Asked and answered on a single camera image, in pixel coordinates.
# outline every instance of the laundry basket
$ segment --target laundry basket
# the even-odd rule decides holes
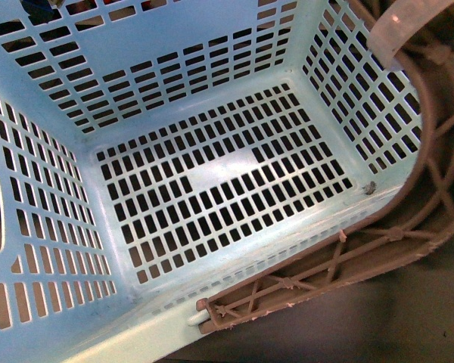
[[[341,0],[0,1],[0,361],[158,359],[386,206],[421,111],[367,36]]]

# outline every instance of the dark object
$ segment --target dark object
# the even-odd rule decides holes
[[[54,16],[52,6],[47,0],[20,0],[23,9],[37,23],[48,23]]]
[[[377,184],[374,181],[369,182],[366,186],[363,187],[363,191],[366,195],[372,195],[377,189]]]

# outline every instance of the white plastic clip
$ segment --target white plastic clip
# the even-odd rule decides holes
[[[454,0],[397,0],[385,11],[367,39],[368,49],[388,70],[400,70],[395,54],[425,24]]]

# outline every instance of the brown lattice frame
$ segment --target brown lattice frame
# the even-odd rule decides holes
[[[371,29],[390,2],[349,0]],[[383,209],[258,275],[197,302],[202,333],[255,320],[414,262],[454,235],[454,5],[396,55],[421,104],[418,159]]]

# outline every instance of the dark floor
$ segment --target dark floor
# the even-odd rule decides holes
[[[420,262],[211,334],[162,363],[454,362],[454,238]]]

